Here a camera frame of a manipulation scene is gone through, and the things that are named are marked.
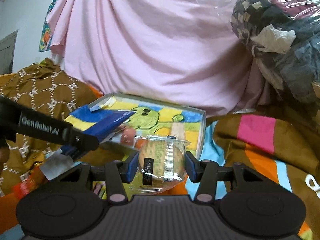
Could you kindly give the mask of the red meat snack packet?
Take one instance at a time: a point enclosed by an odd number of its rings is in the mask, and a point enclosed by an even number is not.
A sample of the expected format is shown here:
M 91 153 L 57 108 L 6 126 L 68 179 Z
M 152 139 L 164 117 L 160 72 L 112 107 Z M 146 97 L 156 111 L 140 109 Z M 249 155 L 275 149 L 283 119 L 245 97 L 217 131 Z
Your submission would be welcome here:
M 13 186 L 12 192 L 20 200 L 47 181 L 46 176 L 40 170 L 40 165 L 37 165 L 32 170 L 21 175 L 21 182 Z

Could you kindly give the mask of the cartoon wall poster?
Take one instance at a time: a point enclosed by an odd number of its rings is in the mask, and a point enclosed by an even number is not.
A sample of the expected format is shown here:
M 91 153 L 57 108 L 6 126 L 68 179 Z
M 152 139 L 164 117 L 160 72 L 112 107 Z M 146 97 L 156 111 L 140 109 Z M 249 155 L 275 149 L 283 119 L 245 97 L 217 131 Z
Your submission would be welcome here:
M 50 3 L 50 5 L 48 7 L 47 14 L 44 19 L 44 24 L 42 27 L 42 32 L 41 32 L 41 38 L 40 38 L 40 43 L 39 43 L 39 52 L 44 52 L 44 51 L 50 50 L 50 45 L 51 45 L 53 33 L 52 33 L 52 30 L 51 30 L 49 24 L 47 23 L 47 16 L 52 11 L 52 9 L 54 8 L 56 3 L 57 3 L 57 0 L 52 0 L 52 2 Z

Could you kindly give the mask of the colourful cartoon bedspread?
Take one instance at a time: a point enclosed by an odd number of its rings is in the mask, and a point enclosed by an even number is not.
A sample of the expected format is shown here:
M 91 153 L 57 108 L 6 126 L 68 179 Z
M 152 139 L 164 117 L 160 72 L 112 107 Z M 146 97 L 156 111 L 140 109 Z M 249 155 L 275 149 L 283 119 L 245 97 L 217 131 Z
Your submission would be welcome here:
M 319 239 L 319 134 L 257 114 L 233 114 L 204 134 L 199 161 L 218 163 L 214 203 L 199 183 L 108 203 L 105 164 L 54 152 L 47 182 L 18 200 L 23 239 Z

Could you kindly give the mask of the pink bed sheet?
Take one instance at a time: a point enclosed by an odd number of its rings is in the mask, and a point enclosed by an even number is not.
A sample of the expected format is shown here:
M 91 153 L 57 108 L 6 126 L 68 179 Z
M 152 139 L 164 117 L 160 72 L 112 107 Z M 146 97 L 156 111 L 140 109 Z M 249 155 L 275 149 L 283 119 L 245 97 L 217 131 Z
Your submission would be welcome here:
M 121 92 L 204 109 L 269 101 L 269 86 L 231 29 L 236 0 L 58 0 L 47 16 L 65 72 Z

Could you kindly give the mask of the grey tray with cartoon drawing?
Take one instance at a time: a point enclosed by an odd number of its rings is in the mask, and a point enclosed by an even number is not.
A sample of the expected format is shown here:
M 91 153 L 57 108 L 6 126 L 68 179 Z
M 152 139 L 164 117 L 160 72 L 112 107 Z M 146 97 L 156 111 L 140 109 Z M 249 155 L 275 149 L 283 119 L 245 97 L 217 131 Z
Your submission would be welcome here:
M 65 121 L 85 131 L 100 121 L 106 110 L 134 111 L 125 124 L 138 134 L 172 135 L 185 139 L 189 142 L 187 150 L 196 158 L 201 155 L 206 120 L 206 113 L 201 109 L 112 93 L 79 107 Z

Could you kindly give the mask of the red pink candy packet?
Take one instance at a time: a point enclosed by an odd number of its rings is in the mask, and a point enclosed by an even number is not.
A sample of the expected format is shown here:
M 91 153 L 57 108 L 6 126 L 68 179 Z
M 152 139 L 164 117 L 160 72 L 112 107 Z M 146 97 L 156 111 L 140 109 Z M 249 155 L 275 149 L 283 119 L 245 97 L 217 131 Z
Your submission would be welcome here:
M 121 133 L 120 144 L 126 145 L 126 146 L 134 146 L 136 130 L 132 127 L 125 126 L 125 125 L 120 125 L 119 130 Z

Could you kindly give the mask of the plastic bag of clothes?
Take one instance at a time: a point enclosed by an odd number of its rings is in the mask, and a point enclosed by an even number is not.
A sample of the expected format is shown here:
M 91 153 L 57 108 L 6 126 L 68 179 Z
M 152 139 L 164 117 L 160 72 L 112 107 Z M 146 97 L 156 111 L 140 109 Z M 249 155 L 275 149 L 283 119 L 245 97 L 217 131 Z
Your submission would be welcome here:
M 237 0 L 231 26 L 277 91 L 318 100 L 319 0 Z

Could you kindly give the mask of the brown patterned PF blanket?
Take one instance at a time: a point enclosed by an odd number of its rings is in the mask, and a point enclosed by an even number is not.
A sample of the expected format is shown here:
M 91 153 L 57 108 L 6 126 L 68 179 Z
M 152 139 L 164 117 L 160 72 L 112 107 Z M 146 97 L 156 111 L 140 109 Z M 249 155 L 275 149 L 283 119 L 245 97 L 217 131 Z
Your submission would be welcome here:
M 48 58 L 21 69 L 1 88 L 1 95 L 58 120 L 97 99 L 89 85 L 68 76 Z M 21 134 L 8 145 L 10 157 L 1 174 L 1 196 L 10 194 L 48 153 L 58 149 L 57 144 Z

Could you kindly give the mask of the round cracker packet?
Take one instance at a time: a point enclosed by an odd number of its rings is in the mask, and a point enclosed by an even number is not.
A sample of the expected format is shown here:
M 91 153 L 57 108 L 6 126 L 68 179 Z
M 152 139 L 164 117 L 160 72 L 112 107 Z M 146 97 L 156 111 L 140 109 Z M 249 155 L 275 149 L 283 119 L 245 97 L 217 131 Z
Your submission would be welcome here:
M 159 194 L 185 178 L 184 153 L 190 142 L 172 135 L 136 135 L 138 168 L 129 184 L 131 194 Z

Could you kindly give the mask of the blue snack packet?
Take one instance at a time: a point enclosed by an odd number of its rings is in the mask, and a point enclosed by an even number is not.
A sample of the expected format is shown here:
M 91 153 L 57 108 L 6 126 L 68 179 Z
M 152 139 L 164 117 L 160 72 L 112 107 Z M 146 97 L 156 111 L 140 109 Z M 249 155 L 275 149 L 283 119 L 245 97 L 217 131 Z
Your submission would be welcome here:
M 118 126 L 124 123 L 136 112 L 131 110 L 107 110 L 107 115 L 96 124 L 85 130 L 85 134 L 92 135 L 102 142 L 106 139 Z

